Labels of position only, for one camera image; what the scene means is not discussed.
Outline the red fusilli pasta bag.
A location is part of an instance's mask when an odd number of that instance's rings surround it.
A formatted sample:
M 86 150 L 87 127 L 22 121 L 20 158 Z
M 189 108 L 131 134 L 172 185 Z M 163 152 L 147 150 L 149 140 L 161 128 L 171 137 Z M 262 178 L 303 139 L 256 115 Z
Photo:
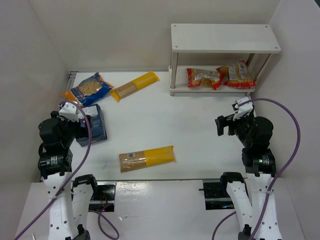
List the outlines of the red fusilli pasta bag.
M 216 91 L 222 84 L 224 74 L 217 70 L 187 68 L 188 87 L 208 87 Z

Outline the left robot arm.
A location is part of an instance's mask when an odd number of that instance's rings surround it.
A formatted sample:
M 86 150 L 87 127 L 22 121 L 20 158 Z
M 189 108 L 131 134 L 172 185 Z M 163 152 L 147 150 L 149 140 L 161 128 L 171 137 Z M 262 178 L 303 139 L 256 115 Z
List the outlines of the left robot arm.
M 50 240 L 89 240 L 86 227 L 90 198 L 97 187 L 92 174 L 76 177 L 71 182 L 73 154 L 70 146 L 75 138 L 88 138 L 90 124 L 69 120 L 52 111 L 39 126 L 42 140 L 38 148 L 38 169 L 45 184 L 49 203 Z

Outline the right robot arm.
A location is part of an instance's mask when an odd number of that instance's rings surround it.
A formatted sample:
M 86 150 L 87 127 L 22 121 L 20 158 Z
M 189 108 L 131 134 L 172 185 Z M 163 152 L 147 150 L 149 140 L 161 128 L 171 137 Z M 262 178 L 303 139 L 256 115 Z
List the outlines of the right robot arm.
M 248 113 L 239 119 L 233 115 L 219 116 L 217 134 L 237 136 L 243 144 L 241 159 L 247 180 L 239 172 L 224 172 L 221 187 L 233 203 L 239 220 L 239 240 L 281 240 L 274 189 L 270 184 L 276 176 L 276 161 L 269 148 L 274 126 L 265 117 Z

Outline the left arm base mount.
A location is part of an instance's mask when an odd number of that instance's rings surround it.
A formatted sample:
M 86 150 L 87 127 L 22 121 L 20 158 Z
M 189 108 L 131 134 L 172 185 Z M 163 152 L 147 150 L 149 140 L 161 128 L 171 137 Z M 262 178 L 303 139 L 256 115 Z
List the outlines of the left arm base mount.
M 115 194 L 115 182 L 98 184 L 74 181 L 71 191 L 73 213 L 79 214 L 86 210 L 89 212 L 113 212 L 115 209 Z

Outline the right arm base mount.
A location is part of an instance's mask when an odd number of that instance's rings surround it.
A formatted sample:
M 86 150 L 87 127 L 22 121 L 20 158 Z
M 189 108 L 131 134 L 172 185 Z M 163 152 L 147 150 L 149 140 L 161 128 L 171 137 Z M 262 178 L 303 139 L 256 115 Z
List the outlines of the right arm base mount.
M 205 209 L 207 211 L 232 210 L 235 208 L 231 197 L 223 190 L 218 179 L 203 180 L 199 191 L 204 195 Z

